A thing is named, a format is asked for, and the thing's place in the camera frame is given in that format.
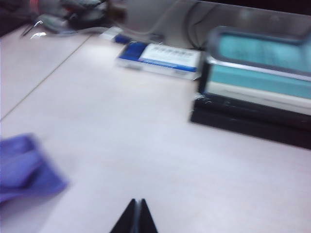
black base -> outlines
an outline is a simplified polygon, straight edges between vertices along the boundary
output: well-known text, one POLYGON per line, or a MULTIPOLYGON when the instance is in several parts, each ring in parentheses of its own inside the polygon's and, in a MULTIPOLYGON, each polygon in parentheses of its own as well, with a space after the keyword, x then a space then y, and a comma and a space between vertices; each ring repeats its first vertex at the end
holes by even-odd
POLYGON ((311 149, 311 132, 243 118, 213 109, 194 108, 191 121, 229 131, 311 149))

desk surface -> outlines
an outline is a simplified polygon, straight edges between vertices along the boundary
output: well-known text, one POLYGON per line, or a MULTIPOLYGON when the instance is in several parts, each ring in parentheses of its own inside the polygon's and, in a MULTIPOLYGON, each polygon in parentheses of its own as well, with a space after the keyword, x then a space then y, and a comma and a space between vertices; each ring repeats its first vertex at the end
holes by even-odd
POLYGON ((1 40, 1 136, 69 181, 1 207, 1 233, 108 233, 146 198, 159 233, 310 233, 311 152, 189 122, 196 82, 114 65, 96 36, 1 40))

purple cloth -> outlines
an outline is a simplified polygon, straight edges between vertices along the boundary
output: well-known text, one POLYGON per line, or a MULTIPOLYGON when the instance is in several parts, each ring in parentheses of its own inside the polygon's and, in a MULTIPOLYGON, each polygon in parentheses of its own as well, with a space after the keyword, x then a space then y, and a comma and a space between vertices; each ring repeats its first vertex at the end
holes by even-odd
POLYGON ((0 203, 20 196, 54 194, 66 185, 29 135, 0 142, 0 203))

